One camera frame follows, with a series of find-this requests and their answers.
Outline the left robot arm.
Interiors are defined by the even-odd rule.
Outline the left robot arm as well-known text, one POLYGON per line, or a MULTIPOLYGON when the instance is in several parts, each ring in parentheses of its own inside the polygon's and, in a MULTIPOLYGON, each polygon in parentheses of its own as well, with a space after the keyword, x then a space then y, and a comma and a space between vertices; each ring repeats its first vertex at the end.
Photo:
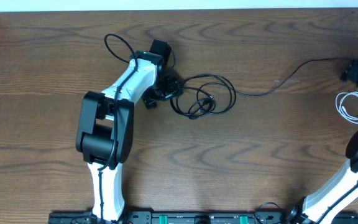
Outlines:
POLYGON ((123 214, 122 168, 132 148, 134 110, 138 101, 156 108, 180 94, 166 69, 172 48, 155 39, 148 51, 132 51, 128 68, 109 88, 89 91, 81 106, 76 149, 93 178, 91 223, 117 223, 123 214))

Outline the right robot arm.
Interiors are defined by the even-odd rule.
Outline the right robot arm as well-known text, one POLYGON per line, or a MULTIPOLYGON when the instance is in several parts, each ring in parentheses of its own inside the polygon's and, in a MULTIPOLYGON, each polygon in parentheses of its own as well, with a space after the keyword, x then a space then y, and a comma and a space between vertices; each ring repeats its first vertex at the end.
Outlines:
MULTIPOLYGON (((358 59, 351 63, 341 76, 358 87, 358 59)), ((337 112, 348 122, 358 124, 358 117, 349 114, 343 105, 346 98, 358 98, 358 91, 337 94, 337 112)), ((282 223, 351 223, 349 217, 338 215, 358 198, 358 131, 346 147, 346 160, 341 168, 316 192, 303 197, 285 217, 282 223)))

